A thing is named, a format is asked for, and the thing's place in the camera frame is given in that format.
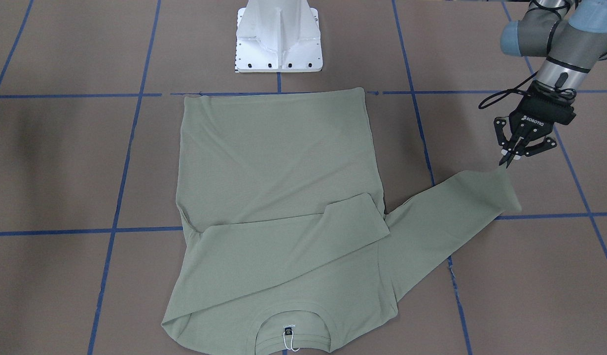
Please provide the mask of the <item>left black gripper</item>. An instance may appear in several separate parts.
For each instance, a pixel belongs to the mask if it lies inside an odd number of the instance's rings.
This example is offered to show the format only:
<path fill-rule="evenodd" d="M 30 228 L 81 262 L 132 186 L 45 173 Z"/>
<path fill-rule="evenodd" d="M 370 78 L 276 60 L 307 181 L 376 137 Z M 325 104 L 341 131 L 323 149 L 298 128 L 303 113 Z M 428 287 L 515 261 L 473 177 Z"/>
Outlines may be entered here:
<path fill-rule="evenodd" d="M 494 129 L 502 158 L 499 165 L 510 165 L 514 160 L 531 157 L 557 147 L 557 141 L 550 137 L 553 124 L 568 125 L 576 117 L 573 103 L 577 91 L 574 88 L 554 88 L 533 81 L 523 94 L 523 98 L 510 114 L 509 139 L 504 134 L 507 117 L 495 117 Z M 525 127 L 535 124 L 538 130 L 523 132 Z"/>

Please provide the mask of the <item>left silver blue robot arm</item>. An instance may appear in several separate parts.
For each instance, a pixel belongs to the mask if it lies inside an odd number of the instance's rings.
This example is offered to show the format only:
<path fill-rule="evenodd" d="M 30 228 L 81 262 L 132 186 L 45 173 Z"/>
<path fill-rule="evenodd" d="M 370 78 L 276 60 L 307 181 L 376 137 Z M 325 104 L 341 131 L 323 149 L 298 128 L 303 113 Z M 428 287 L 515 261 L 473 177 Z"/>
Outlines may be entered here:
<path fill-rule="evenodd" d="M 574 120 L 581 83 L 597 62 L 607 59 L 607 0 L 532 0 L 522 20 L 503 29 L 500 47 L 510 56 L 544 59 L 522 84 L 479 105 L 488 107 L 511 94 L 522 96 L 514 111 L 494 120 L 502 152 L 499 164 L 509 166 L 554 148 L 554 125 Z"/>

